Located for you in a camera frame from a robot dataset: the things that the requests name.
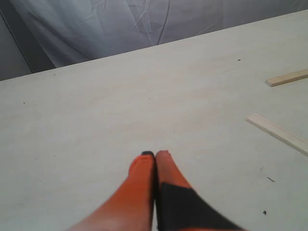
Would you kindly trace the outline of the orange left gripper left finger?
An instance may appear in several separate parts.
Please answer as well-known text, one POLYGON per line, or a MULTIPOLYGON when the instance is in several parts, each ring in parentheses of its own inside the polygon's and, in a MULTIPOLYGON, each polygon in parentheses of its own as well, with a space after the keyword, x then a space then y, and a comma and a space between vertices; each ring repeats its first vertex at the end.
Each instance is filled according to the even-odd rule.
POLYGON ((70 231, 150 231, 154 209, 154 154, 144 151, 112 196, 70 231))

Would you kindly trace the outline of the left gripper orange black-padded right finger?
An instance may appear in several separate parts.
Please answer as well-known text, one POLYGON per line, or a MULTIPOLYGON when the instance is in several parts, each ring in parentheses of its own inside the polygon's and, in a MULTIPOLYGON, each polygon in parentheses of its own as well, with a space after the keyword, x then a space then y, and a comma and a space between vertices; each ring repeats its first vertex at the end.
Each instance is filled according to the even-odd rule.
POLYGON ((169 151, 155 157, 158 179, 157 225, 160 231, 242 231, 193 189, 169 151))

